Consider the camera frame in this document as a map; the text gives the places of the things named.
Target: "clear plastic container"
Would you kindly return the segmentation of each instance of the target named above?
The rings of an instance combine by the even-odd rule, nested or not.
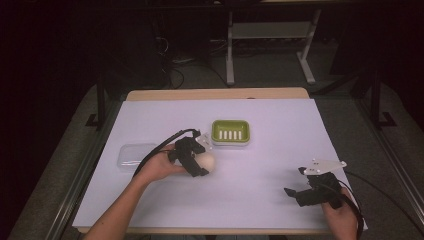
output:
[[[144,157],[147,156],[157,144],[139,143],[126,144],[119,151],[117,165],[123,172],[134,172]]]

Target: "wooden table edge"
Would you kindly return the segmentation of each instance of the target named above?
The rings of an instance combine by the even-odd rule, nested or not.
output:
[[[78,231],[87,233],[89,227],[80,227]],[[326,229],[268,229],[268,228],[136,228],[130,227],[127,233],[144,235],[325,235],[331,234]]]
[[[135,90],[128,93],[127,101],[205,100],[205,99],[309,99],[304,88],[226,88]]]

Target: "white ball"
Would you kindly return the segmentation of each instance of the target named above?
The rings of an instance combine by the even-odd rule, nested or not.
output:
[[[196,162],[199,164],[201,168],[208,170],[208,172],[212,172],[215,169],[215,157],[212,153],[204,152],[196,155]]]

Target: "green tray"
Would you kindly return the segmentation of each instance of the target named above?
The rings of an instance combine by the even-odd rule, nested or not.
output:
[[[249,140],[249,123],[244,120],[216,120],[212,124],[212,143],[215,145],[245,146]]]

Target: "human hand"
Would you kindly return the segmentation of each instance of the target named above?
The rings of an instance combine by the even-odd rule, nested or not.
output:
[[[157,181],[175,173],[186,172],[182,166],[174,165],[168,159],[168,151],[175,148],[174,144],[170,144],[162,148],[162,150],[154,155],[141,168],[135,178],[143,178],[148,183]]]
[[[349,191],[342,188],[341,193],[352,199]],[[352,209],[343,201],[342,206],[333,209],[330,204],[321,204],[328,226],[337,240],[356,239],[357,219]]]

